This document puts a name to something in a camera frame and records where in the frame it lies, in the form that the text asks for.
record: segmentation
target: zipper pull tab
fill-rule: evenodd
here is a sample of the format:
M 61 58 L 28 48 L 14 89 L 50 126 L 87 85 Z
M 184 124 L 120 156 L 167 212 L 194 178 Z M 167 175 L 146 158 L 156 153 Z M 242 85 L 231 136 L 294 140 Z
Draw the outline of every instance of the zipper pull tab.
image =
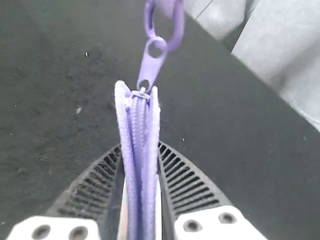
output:
M 153 57 L 149 54 L 149 46 L 154 42 L 156 46 L 161 46 L 162 53 L 158 57 Z M 139 77 L 136 82 L 136 89 L 139 91 L 140 84 L 146 80 L 148 82 L 147 93 L 151 91 L 152 86 L 155 84 L 157 75 L 164 64 L 167 57 L 166 41 L 160 36 L 152 36 L 145 44 L 143 57 L 141 61 L 141 67 L 139 72 Z

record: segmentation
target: carabiner clip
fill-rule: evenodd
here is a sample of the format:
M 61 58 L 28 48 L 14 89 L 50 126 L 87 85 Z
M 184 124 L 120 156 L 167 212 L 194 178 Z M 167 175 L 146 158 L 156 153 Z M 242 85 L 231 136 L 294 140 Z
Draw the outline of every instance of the carabiner clip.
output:
M 166 50 L 171 52 L 175 50 L 184 35 L 185 29 L 185 12 L 183 0 L 172 0 L 174 2 L 173 7 L 173 35 L 169 41 L 166 41 Z M 155 11 L 155 0 L 147 0 L 144 6 L 144 29 L 148 38 L 156 36 L 153 15 Z M 159 49 L 164 50 L 163 45 L 156 45 Z

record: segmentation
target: screw hole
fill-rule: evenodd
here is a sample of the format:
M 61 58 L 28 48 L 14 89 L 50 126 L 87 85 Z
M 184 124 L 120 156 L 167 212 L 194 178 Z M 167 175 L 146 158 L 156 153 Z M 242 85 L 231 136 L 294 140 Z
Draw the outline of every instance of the screw hole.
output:
M 188 220 L 183 224 L 183 228 L 186 232 L 199 232 L 202 230 L 202 226 L 196 220 Z
M 77 226 L 69 234 L 69 240 L 85 240 L 88 236 L 88 229 L 85 226 Z
M 224 212 L 219 215 L 220 223 L 222 224 L 234 224 L 237 219 L 231 213 Z
M 45 239 L 49 235 L 50 230 L 49 225 L 41 225 L 33 231 L 32 238 L 35 240 Z

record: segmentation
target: black fabric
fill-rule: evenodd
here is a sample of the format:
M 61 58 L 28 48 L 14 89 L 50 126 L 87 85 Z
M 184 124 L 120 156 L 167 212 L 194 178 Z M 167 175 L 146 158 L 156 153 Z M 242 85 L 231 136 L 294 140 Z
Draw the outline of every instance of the black fabric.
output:
M 114 84 L 135 86 L 143 8 L 143 0 L 0 2 L 0 238 L 44 213 L 119 142 Z M 168 21 L 156 23 L 170 34 Z M 164 142 L 270 240 L 319 239 L 312 126 L 189 18 L 157 85 Z

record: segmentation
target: purple zipper pull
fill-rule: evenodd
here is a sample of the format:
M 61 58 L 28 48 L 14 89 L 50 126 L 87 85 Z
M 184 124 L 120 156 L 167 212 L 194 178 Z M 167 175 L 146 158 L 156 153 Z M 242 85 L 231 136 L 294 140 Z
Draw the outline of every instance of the purple zipper pull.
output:
M 149 54 L 149 46 L 154 43 L 160 46 L 163 46 L 162 53 L 158 57 L 153 57 Z M 151 91 L 152 86 L 155 84 L 157 79 L 157 75 L 164 64 L 164 61 L 167 56 L 167 48 L 166 48 L 166 41 L 159 36 L 152 36 L 145 44 L 143 57 L 141 61 L 141 67 L 139 72 L 139 77 L 136 82 L 136 88 L 139 91 L 141 83 L 146 80 L 148 81 L 148 89 L 146 90 L 147 93 Z

